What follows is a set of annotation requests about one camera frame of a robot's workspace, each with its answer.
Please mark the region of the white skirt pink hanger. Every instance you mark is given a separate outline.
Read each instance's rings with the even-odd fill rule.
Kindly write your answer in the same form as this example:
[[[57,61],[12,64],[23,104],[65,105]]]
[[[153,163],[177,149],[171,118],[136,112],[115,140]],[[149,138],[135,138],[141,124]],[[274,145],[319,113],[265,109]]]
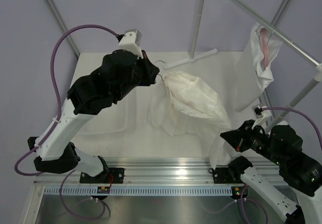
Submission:
[[[264,69],[262,52],[261,24],[256,23],[238,63],[236,64],[236,84],[233,92],[232,107],[241,112],[258,99],[268,85],[274,81],[271,64],[277,57],[282,42],[267,30],[268,67]]]

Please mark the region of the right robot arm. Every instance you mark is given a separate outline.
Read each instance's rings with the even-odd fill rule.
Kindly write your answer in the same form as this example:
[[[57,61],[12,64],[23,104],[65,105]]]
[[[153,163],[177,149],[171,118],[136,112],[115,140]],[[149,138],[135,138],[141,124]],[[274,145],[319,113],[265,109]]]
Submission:
[[[266,181],[244,156],[228,164],[232,181],[241,181],[255,190],[284,223],[321,223],[321,164],[302,152],[303,140],[293,128],[276,125],[266,134],[254,120],[247,120],[220,137],[238,153],[253,150],[276,164],[298,202],[291,201]]]

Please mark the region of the pink plastic hanger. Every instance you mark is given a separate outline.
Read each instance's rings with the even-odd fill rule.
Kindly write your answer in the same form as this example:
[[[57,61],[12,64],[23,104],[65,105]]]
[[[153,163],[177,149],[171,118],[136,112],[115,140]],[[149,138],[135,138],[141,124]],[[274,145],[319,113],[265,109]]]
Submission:
[[[262,39],[262,52],[264,56],[264,69],[268,67],[268,38],[267,38],[267,30],[265,28],[261,29],[261,39]]]

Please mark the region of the cream plastic hanger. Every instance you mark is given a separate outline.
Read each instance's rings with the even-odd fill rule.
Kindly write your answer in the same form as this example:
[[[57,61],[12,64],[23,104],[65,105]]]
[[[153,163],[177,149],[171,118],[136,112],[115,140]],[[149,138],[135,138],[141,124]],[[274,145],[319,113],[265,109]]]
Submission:
[[[166,61],[159,59],[156,60],[153,64],[159,68],[158,76],[161,78],[162,81],[164,81],[163,74],[165,72],[164,65],[166,64]]]

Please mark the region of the cream white skirt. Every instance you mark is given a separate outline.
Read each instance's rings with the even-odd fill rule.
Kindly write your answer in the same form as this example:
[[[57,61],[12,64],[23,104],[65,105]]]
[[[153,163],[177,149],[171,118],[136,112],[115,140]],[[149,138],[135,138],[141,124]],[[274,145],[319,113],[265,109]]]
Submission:
[[[198,136],[213,169],[228,165],[235,157],[233,149],[220,137],[232,129],[228,113],[219,94],[200,77],[183,71],[162,75],[147,117],[152,126],[170,136]]]

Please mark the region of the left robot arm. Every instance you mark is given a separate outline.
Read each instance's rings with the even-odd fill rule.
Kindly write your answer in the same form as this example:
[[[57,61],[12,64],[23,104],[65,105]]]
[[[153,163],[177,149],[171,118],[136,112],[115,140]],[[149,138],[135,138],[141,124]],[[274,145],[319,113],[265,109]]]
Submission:
[[[116,105],[135,87],[155,84],[159,68],[144,50],[141,54],[115,50],[103,57],[100,67],[73,83],[60,113],[44,134],[28,139],[28,145],[35,147],[38,172],[64,174],[74,170],[85,175],[85,183],[103,183],[110,178],[103,157],[82,152],[71,140],[94,116]]]

